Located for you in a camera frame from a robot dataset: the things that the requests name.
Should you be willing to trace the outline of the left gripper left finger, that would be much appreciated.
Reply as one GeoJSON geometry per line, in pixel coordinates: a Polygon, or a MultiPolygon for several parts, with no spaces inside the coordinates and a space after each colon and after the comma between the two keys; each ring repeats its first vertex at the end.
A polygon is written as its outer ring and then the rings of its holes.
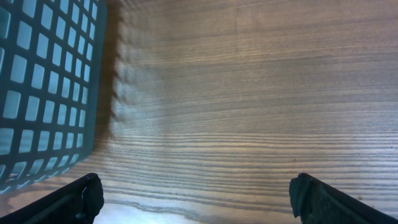
{"type": "Polygon", "coordinates": [[[1,217],[1,224],[93,223],[104,205],[103,186],[89,173],[51,194],[1,217]]]}

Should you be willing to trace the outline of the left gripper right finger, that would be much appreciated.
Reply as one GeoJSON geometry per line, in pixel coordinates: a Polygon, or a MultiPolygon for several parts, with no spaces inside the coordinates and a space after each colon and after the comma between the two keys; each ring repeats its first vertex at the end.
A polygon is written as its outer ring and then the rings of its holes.
{"type": "Polygon", "coordinates": [[[397,224],[397,219],[301,173],[289,184],[292,212],[303,224],[397,224]]]}

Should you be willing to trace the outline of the grey plastic mesh basket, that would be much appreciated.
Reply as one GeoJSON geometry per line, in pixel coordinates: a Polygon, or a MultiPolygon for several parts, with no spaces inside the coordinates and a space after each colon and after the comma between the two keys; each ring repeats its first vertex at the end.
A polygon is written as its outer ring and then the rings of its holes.
{"type": "Polygon", "coordinates": [[[1,0],[1,193],[93,150],[104,0],[1,0]]]}

